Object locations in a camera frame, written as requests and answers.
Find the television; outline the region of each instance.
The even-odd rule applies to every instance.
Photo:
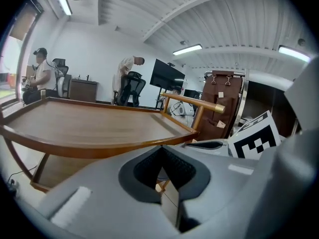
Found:
[[[200,93],[196,90],[185,90],[184,97],[199,99]]]
[[[166,90],[172,90],[174,86],[183,86],[185,75],[170,65],[156,60],[150,84]]]

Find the wooden handle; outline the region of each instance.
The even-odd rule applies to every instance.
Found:
[[[213,104],[213,103],[206,102],[203,100],[198,100],[195,98],[188,98],[188,97],[179,96],[179,95],[173,95],[173,94],[169,94],[169,93],[161,93],[161,95],[163,97],[168,97],[168,98],[176,99],[176,100],[183,101],[186,103],[190,103],[190,104],[196,105],[198,107],[204,107],[205,109],[209,109],[209,110],[215,111],[217,113],[222,114],[225,111],[225,106]]]
[[[197,112],[197,116],[196,116],[196,119],[195,119],[194,125],[193,125],[194,130],[197,130],[197,128],[198,128],[201,116],[203,115],[203,112],[204,112],[204,107],[203,106],[199,107],[198,112]]]

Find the white wall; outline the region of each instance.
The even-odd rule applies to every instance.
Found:
[[[186,82],[184,83],[183,87],[188,90],[202,91],[204,88],[204,83],[199,81],[199,76],[195,75],[189,66],[185,65],[184,67],[186,67],[184,72]]]
[[[64,58],[72,77],[81,75],[99,83],[97,100],[111,101],[112,77],[123,58],[140,56],[145,58],[143,66],[134,65],[132,71],[142,74],[146,86],[141,92],[140,106],[155,107],[159,88],[150,85],[156,59],[169,62],[170,56],[154,50],[140,40],[123,35],[107,26],[93,26],[67,22],[56,40],[51,58]]]

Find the black pants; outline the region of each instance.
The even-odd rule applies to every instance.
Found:
[[[45,90],[45,96],[53,98],[59,97],[58,92],[56,90]],[[26,105],[39,101],[41,99],[41,90],[26,91],[23,93],[22,98]]]

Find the man in white shirt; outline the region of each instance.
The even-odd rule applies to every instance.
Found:
[[[45,90],[46,97],[58,97],[55,65],[46,60],[47,51],[45,48],[39,48],[34,53],[36,62],[39,64],[35,79],[30,80],[30,87],[37,87],[37,91],[26,91],[23,93],[23,101],[26,105],[41,99],[41,90]]]
[[[121,89],[121,77],[125,74],[128,74],[129,71],[132,69],[133,65],[143,65],[145,62],[144,58],[141,57],[128,57],[123,59],[118,67],[117,73],[113,76],[113,82],[112,82],[112,97],[114,95],[114,91],[119,91]]]

